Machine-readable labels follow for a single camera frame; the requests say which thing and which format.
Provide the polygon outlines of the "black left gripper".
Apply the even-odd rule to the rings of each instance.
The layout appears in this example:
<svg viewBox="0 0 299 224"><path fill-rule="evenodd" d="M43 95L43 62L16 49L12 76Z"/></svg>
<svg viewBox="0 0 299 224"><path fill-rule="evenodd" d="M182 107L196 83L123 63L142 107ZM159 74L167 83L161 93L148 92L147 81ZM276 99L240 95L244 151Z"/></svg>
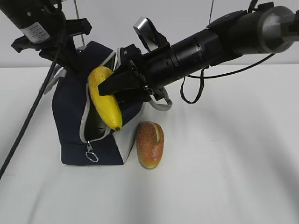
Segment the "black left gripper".
<svg viewBox="0 0 299 224"><path fill-rule="evenodd" d="M34 49L40 51L40 57L53 61L58 51L58 45L67 42L61 48L56 63L78 72L82 67L82 62L75 48L74 41L67 40L77 35L88 35L91 29L92 26L86 18L65 20L65 24L61 28L54 27L53 34L47 31L40 23L35 22L21 29L23 36L15 39L11 47L18 53L25 49Z"/></svg>

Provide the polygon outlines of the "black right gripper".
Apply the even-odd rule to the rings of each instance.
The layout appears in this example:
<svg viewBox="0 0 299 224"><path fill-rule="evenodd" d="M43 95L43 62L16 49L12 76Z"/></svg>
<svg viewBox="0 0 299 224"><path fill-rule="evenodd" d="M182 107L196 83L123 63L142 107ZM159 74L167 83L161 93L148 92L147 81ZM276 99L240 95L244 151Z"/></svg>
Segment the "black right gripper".
<svg viewBox="0 0 299 224"><path fill-rule="evenodd" d="M145 55L133 44L120 48L120 66L116 70L112 71L104 65L97 68L99 95L114 94L118 103L148 102L151 96L155 100L165 98L166 94L157 86L157 81L153 80L157 72L153 71L150 61L159 54L164 55L162 51L169 47L167 45Z"/></svg>

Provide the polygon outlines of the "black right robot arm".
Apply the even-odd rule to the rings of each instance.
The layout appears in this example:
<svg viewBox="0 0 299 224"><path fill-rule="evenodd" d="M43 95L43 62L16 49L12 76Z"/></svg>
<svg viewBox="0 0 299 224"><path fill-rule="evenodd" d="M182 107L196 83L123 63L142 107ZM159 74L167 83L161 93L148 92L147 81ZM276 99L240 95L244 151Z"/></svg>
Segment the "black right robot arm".
<svg viewBox="0 0 299 224"><path fill-rule="evenodd" d="M98 86L102 96L115 94L121 101L149 101L150 96L160 100L163 87L208 66L243 55L284 52L299 39L299 14L265 3L252 11L227 14L173 45L149 18L142 17L134 29L147 53L135 45L123 48L121 65Z"/></svg>

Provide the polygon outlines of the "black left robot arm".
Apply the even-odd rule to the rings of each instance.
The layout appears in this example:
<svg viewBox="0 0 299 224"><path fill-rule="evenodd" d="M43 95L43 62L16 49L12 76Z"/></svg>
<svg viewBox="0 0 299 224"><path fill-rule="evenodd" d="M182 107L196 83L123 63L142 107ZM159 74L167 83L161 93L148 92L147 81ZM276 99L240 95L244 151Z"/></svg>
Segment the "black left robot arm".
<svg viewBox="0 0 299 224"><path fill-rule="evenodd" d="M73 38L91 32L88 19L66 19L60 0L2 0L0 10L23 34L11 45L15 51L34 49L62 67L81 69Z"/></svg>

